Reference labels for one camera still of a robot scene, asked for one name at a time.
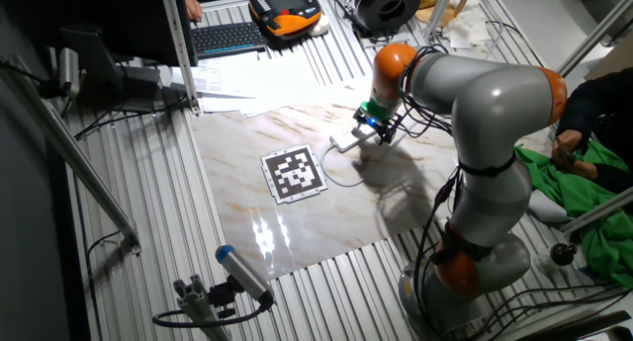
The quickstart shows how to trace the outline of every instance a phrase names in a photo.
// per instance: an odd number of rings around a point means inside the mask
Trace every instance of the keyboard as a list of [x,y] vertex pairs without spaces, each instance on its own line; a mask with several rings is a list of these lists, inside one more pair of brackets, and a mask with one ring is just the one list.
[[263,50],[266,47],[266,40],[253,22],[194,29],[193,34],[198,59]]

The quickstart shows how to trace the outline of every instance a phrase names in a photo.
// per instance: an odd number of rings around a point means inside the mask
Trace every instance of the robotic arm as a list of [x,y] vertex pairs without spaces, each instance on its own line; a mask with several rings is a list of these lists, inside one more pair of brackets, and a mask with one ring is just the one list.
[[[402,103],[399,79],[406,69],[405,88],[414,100],[436,114],[451,115],[464,184],[444,225],[434,268],[418,286],[429,296],[425,308],[446,331],[477,317],[471,302],[476,297],[514,283],[529,269],[525,244],[509,233],[527,210],[532,191],[529,171],[515,159],[514,146],[561,117],[567,89],[560,75],[545,68],[443,53],[411,63],[415,54],[406,44],[391,44],[376,55],[372,98],[356,118],[377,123],[379,133],[389,131]],[[409,315],[419,319],[414,272],[415,266],[404,270],[400,294]]]

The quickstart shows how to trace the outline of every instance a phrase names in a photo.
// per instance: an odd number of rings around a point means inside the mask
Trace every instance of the small white object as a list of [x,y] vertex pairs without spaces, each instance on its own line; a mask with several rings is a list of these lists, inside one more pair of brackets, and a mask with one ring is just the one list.
[[312,37],[321,36],[327,30],[329,30],[329,18],[326,15],[321,15],[316,24],[308,31],[308,34]]
[[363,124],[345,132],[333,134],[329,137],[329,140],[334,143],[338,152],[345,153],[374,134],[376,134],[376,131],[372,127]]
[[450,39],[453,48],[470,48],[471,44],[492,39],[486,28],[486,15],[479,8],[462,11],[444,27],[442,35]]
[[572,220],[567,216],[565,209],[552,202],[540,190],[532,192],[527,212],[541,222],[568,222]]

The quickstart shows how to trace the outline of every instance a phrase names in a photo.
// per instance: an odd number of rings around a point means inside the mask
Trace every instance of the white paper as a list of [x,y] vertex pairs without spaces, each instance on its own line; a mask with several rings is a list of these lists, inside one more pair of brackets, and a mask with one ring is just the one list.
[[[200,60],[191,68],[196,91],[242,98],[256,97],[259,72],[257,52]],[[180,68],[174,67],[172,83],[184,84]]]
[[492,39],[486,28],[486,15],[479,8],[461,12],[444,27],[442,34],[450,39],[453,48],[470,48],[471,44]]
[[240,78],[239,85],[246,89],[239,95],[227,96],[226,91],[214,90],[214,93],[210,93],[201,90],[213,85],[213,82],[209,82],[209,77],[217,76],[213,68],[221,69],[222,80],[225,80],[225,76],[235,75],[225,69],[224,64],[211,65],[207,62],[200,68],[213,74],[207,76],[206,83],[199,85],[197,82],[196,89],[203,91],[201,106],[205,113],[240,111],[243,116],[251,118],[291,105],[318,105],[325,100],[326,91],[318,86],[312,67],[303,53],[288,53],[273,59],[245,59],[240,68],[248,68],[251,75],[244,74]]

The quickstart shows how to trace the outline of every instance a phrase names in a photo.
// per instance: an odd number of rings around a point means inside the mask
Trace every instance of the spool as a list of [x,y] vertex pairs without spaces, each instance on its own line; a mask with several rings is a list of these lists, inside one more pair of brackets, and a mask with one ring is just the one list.
[[354,0],[357,22],[374,36],[390,36],[407,23],[421,0]]

